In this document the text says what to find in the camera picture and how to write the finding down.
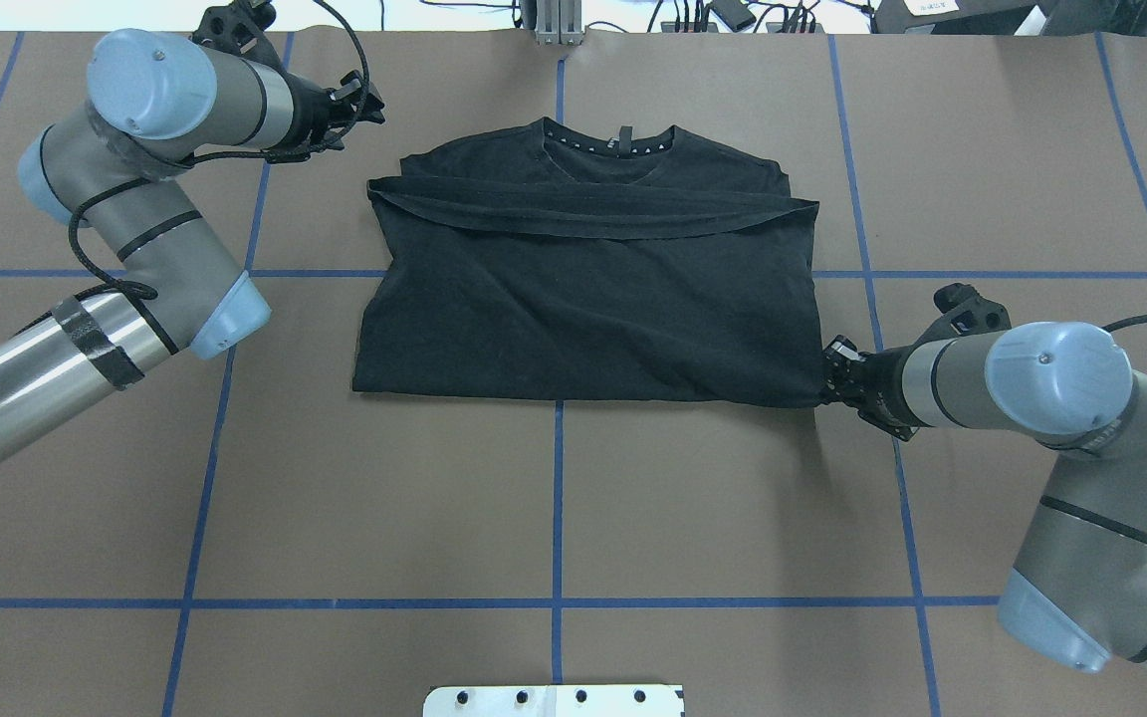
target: light blue cap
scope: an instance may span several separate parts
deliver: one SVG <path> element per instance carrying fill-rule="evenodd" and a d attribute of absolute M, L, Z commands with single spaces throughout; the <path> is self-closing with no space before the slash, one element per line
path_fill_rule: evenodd
<path fill-rule="evenodd" d="M 46 172 L 41 171 L 41 138 L 46 135 L 47 131 L 41 131 L 38 140 L 33 140 L 33 145 L 29 146 L 23 155 L 19 155 L 17 162 L 19 190 L 24 192 L 26 198 L 32 201 L 36 208 L 44 210 L 50 218 L 62 224 L 69 224 L 72 212 L 60 203 L 56 193 L 52 192 L 50 185 L 47 184 Z M 86 227 L 87 219 L 83 219 L 79 226 Z"/>
<path fill-rule="evenodd" d="M 255 289 L 250 273 L 242 272 L 197 335 L 193 336 L 188 349 L 201 358 L 213 359 L 267 324 L 272 314 L 268 302 Z"/>
<path fill-rule="evenodd" d="M 998 623 L 1035 653 L 1079 672 L 1098 672 L 1109 662 L 1109 650 L 1015 568 L 998 599 Z"/>
<path fill-rule="evenodd" d="M 178 34 L 118 29 L 87 64 L 87 94 L 104 122 L 145 140 L 194 131 L 216 104 L 216 68 Z"/>
<path fill-rule="evenodd" d="M 1128 408 L 1132 368 L 1109 332 L 1082 321 L 1037 321 L 1000 336 L 985 358 L 993 403 L 1032 431 L 1076 435 Z"/>

